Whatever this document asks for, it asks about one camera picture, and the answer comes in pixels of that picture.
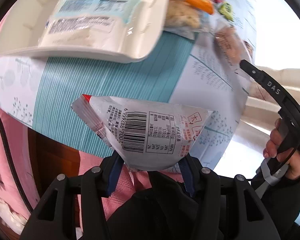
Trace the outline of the person's right hand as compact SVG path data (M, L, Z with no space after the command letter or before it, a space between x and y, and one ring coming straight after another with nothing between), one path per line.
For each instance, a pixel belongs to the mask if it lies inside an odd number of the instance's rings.
M279 132L281 121L281 119L275 121L275 128L271 131L269 140L263 150L263 156L265 158L275 158L280 163L284 162L293 151L293 148L282 153L279 153L277 150L283 142L283 136ZM297 180L300 178L300 152L298 150L296 150L290 159L287 160L287 164L289 165L289 169L285 176L290 180Z

